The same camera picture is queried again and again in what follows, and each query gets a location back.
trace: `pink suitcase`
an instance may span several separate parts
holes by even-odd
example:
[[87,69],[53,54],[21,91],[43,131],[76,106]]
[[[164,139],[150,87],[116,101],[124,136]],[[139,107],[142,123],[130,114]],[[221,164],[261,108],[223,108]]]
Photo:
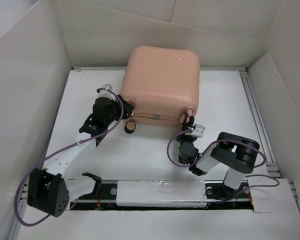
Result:
[[121,90],[121,96],[134,105],[126,132],[132,133],[135,123],[180,128],[184,113],[197,113],[199,75],[199,58],[192,51],[152,46],[134,49]]

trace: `table surface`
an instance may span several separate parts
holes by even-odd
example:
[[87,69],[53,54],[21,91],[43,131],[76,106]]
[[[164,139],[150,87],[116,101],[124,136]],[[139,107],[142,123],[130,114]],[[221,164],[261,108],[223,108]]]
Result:
[[[97,97],[96,89],[109,83],[113,86],[113,91],[119,93],[124,74],[123,69],[102,68],[70,72],[47,154],[72,142],[78,129],[92,112]],[[238,71],[200,71],[200,100],[195,122],[205,126],[203,138],[195,142],[201,152],[220,132],[229,132],[260,142]],[[178,168],[171,164],[166,155],[166,147],[169,139],[176,133],[177,130],[172,128],[138,124],[133,134],[126,134],[122,121],[82,160],[71,172],[71,176],[75,178],[89,171],[104,180],[223,180],[228,169],[223,164],[217,165],[201,177],[195,176],[187,168]],[[172,148],[172,154],[176,155],[177,144],[173,144]],[[261,161],[262,158],[258,156],[256,163]],[[262,166],[253,173],[267,174],[267,169]],[[175,240],[204,237],[300,239],[300,214],[292,194],[286,192],[281,198],[289,200],[284,206],[284,209],[288,206],[289,210],[277,207],[280,210],[275,212],[66,211],[61,217],[50,217],[38,226],[22,226],[17,239],[116,239],[122,236],[130,239]],[[24,218],[31,222],[42,215],[36,209],[27,207]]]

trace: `red wire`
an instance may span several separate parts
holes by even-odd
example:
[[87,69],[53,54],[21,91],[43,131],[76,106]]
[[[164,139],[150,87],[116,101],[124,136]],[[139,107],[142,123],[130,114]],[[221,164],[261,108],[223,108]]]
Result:
[[105,194],[105,190],[103,190],[103,191],[101,192],[101,195],[100,195],[98,201],[96,202],[96,205],[95,205],[94,209],[96,209],[96,208],[98,207],[99,202],[100,202],[100,200],[101,200],[101,198],[103,197],[104,194]]

